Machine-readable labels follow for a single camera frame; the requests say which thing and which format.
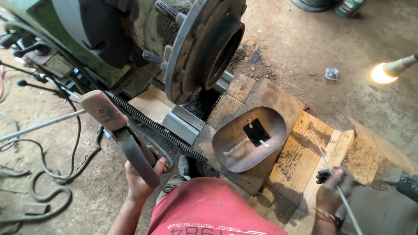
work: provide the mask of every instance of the person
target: person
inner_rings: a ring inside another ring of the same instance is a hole
[[[156,156],[158,153],[150,148]],[[261,217],[226,181],[214,177],[190,179],[187,158],[180,157],[180,175],[174,175],[157,198],[147,235],[285,235],[285,231]],[[160,176],[165,158],[154,171]],[[132,165],[125,164],[129,186],[127,198],[107,235],[133,235],[146,199],[153,192]],[[318,172],[317,183],[323,184],[316,195],[316,218],[313,235],[335,234],[335,214],[342,200],[336,186],[350,195],[353,177],[341,168]]]

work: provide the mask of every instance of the wristband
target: wristband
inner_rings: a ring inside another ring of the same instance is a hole
[[[316,209],[315,217],[320,219],[320,220],[323,220],[323,221],[331,222],[335,226],[338,226],[338,224],[339,224],[338,219],[336,219],[333,215],[331,215],[328,212],[326,212],[324,210],[321,210],[321,209]]]

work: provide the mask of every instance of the concrete floor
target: concrete floor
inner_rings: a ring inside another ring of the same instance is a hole
[[[414,136],[418,133],[418,80],[414,76],[418,66],[410,68],[392,84],[376,84],[370,78],[375,65],[409,56],[418,48],[418,2],[370,1],[356,19],[341,18],[333,10],[304,12],[290,0],[247,0],[247,5],[242,18],[246,26],[242,44],[260,51],[263,64],[248,64],[247,58],[252,55],[247,53],[235,73],[254,73],[255,77],[261,77],[263,73],[271,74],[271,70],[275,74],[270,76],[273,81],[309,104],[317,117],[333,128],[353,128],[339,110],[386,137],[418,161],[414,146],[418,143]],[[0,59],[19,64],[10,51],[0,51]],[[338,81],[326,80],[327,67],[340,70]],[[72,112],[68,104],[48,92],[15,85],[17,79],[35,83],[21,73],[7,73],[7,97],[0,103],[0,111],[12,116],[21,129]],[[0,136],[13,132],[13,126],[1,116],[0,123]],[[76,166],[93,148],[97,123],[83,115],[82,126]],[[39,141],[46,151],[47,163],[59,168],[61,174],[67,174],[75,136],[76,120],[72,119],[24,138]],[[124,201],[127,185],[125,159],[116,144],[103,139],[102,147],[87,169],[68,186],[73,192],[70,206],[55,218],[23,225],[20,234],[106,233]],[[176,148],[172,152],[176,157],[181,154]],[[31,143],[16,144],[0,156],[0,163],[21,170],[35,172],[41,167],[39,149]],[[27,190],[28,182],[27,177],[0,178],[0,188]],[[45,195],[56,184],[44,175],[36,186],[38,192]],[[158,191],[155,190],[147,201],[136,234],[145,234]],[[1,191],[0,198],[0,218],[20,216],[22,203],[32,202],[28,195]],[[57,196],[52,207],[62,200],[63,195]]]

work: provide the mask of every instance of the fingernail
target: fingernail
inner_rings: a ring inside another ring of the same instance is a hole
[[[334,170],[334,174],[336,176],[342,176],[342,175],[344,175],[344,170],[343,169],[336,169],[336,170]]]

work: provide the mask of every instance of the welding rod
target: welding rod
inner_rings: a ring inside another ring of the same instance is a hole
[[[51,121],[48,121],[46,123],[39,124],[37,126],[31,127],[31,128],[25,129],[25,130],[21,130],[21,131],[18,131],[18,132],[15,132],[13,134],[10,134],[10,135],[7,135],[7,136],[4,136],[4,137],[0,138],[0,143],[3,142],[3,141],[6,141],[6,140],[10,140],[12,138],[21,136],[23,134],[27,134],[27,133],[32,132],[34,130],[41,129],[43,127],[52,125],[54,123],[62,122],[64,120],[73,118],[73,117],[78,116],[78,115],[83,114],[83,113],[86,113],[86,111],[84,109],[83,110],[79,110],[79,111],[74,112],[74,113],[67,114],[67,115],[62,116],[62,117],[59,117],[59,118],[56,118],[56,119],[51,120]]]
[[[322,159],[324,160],[324,162],[325,162],[326,166],[328,167],[329,175],[332,175],[331,168],[329,167],[328,162],[327,162],[327,161],[326,161],[326,159],[325,159],[325,155],[324,155],[324,153],[322,152],[322,149],[321,149],[321,147],[319,146],[319,142],[318,142],[318,140],[316,139],[316,136],[315,136],[315,134],[314,134],[314,132],[313,132],[312,130],[311,130],[311,133],[312,133],[312,135],[313,135],[313,138],[315,139],[315,142],[316,142],[316,145],[317,145],[317,146],[318,146],[318,148],[319,148],[319,151],[321,152]],[[363,232],[362,232],[362,230],[360,229],[359,224],[357,223],[356,217],[354,217],[353,211],[351,210],[350,206],[348,205],[348,201],[347,201],[347,199],[345,198],[344,193],[343,193],[343,192],[342,192],[342,190],[341,190],[341,187],[340,187],[340,186],[338,186],[338,185],[337,185],[337,191],[338,191],[338,194],[339,194],[339,195],[340,195],[340,197],[341,197],[341,200],[342,200],[342,202],[343,202],[344,206],[347,208],[348,215],[351,217],[351,220],[353,221],[353,226],[354,226],[354,229],[356,230],[356,232],[357,232],[357,234],[358,234],[358,235],[363,235]]]

